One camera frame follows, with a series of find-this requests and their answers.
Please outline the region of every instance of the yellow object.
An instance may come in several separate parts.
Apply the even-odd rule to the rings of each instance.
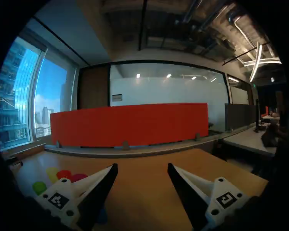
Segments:
[[[59,172],[59,170],[56,167],[49,167],[46,169],[46,173],[48,175],[48,178],[50,179],[51,183],[56,183],[56,181],[58,180],[57,177],[57,172]]]

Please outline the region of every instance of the window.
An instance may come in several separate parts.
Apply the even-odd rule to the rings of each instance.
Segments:
[[[228,80],[233,104],[254,104],[250,84],[231,75],[228,75]]]
[[[229,102],[224,75],[212,70],[172,64],[113,65],[110,71],[111,106],[161,103],[207,103],[212,134],[225,131]]]
[[[34,35],[25,38],[40,49],[17,37],[0,72],[1,150],[50,135],[50,115],[71,109],[76,65]]]
[[[51,135],[50,114],[70,110],[76,67],[48,50],[37,79],[34,97],[36,137]]]
[[[0,148],[30,141],[28,100],[41,51],[16,38],[0,72]]]

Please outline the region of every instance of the white desk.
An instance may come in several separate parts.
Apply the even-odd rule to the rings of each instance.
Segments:
[[[264,156],[275,156],[276,147],[265,147],[261,136],[265,131],[254,132],[255,127],[249,128],[243,132],[224,138],[226,144],[240,147]]]
[[[272,117],[272,116],[264,116],[264,117],[262,117],[262,119],[269,119],[269,120],[276,120],[277,122],[279,122],[279,120],[280,120],[280,117]]]

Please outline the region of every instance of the recessed light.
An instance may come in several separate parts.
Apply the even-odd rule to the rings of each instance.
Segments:
[[[238,80],[236,80],[236,79],[234,79],[234,78],[231,78],[231,77],[228,77],[228,79],[231,79],[231,80],[233,80],[233,81],[235,81],[235,82],[239,82]]]

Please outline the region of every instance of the gray partition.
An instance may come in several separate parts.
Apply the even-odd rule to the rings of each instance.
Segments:
[[[225,104],[226,130],[247,126],[256,121],[256,106],[247,104]]]

